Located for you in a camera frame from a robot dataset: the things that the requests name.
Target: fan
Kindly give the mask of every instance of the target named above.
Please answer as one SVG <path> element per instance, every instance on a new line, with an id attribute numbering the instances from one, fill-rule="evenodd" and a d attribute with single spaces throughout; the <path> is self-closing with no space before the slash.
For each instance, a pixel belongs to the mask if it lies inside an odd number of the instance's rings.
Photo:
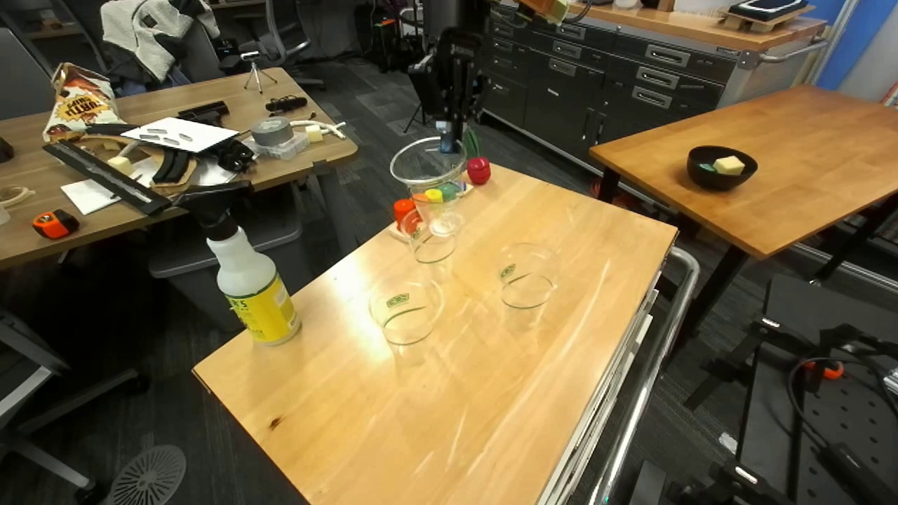
<path id="1" fill-rule="evenodd" d="M 114 476 L 106 505 L 165 505 L 183 478 L 187 460 L 177 447 L 155 447 Z"/>

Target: black bowl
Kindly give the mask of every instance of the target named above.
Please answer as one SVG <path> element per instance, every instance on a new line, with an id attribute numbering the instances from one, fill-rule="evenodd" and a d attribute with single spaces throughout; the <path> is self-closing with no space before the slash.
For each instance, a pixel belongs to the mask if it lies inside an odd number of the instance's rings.
<path id="1" fill-rule="evenodd" d="M 741 175 L 730 178 L 730 175 L 715 175 L 709 166 L 717 161 L 717 157 L 737 157 L 743 163 Z M 687 161 L 687 175 L 695 185 L 702 189 L 709 189 L 709 191 L 730 191 L 741 184 L 747 184 L 753 175 L 758 171 L 758 163 L 755 157 L 743 156 L 743 153 L 736 153 L 736 150 L 727 150 L 727 147 L 695 147 L 689 153 L 689 161 Z"/>

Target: clear glass cup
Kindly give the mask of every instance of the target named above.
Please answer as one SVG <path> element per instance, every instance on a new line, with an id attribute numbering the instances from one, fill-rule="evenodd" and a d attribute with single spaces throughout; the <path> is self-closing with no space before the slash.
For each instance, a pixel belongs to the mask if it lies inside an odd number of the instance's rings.
<path id="1" fill-rule="evenodd" d="M 405 243 L 413 248 L 417 264 L 437 264 L 458 251 L 464 217 L 451 212 L 413 212 L 402 220 L 399 231 Z"/>
<path id="2" fill-rule="evenodd" d="M 496 281 L 511 310 L 538 310 L 559 290 L 559 255 L 536 243 L 511 244 L 500 252 Z"/>
<path id="3" fill-rule="evenodd" d="M 444 314 L 444 293 L 430 275 L 384 275 L 367 293 L 367 311 L 392 345 L 427 339 Z"/>

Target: yellow bottle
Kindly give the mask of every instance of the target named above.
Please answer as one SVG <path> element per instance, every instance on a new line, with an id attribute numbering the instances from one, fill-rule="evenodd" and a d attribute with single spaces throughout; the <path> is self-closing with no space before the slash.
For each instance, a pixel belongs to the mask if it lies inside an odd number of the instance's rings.
<path id="1" fill-rule="evenodd" d="M 299 332 L 299 314 L 275 262 L 252 251 L 239 224 L 215 224 L 205 244 L 218 259 L 222 295 L 257 344 L 275 345 Z"/>

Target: metal cabinet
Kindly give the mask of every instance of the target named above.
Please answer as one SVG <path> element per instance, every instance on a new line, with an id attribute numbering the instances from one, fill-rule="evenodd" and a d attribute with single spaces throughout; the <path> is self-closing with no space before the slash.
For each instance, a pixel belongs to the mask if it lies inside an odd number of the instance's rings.
<path id="1" fill-rule="evenodd" d="M 588 166 L 588 147 L 713 109 L 733 60 L 493 8 L 485 114 Z"/>

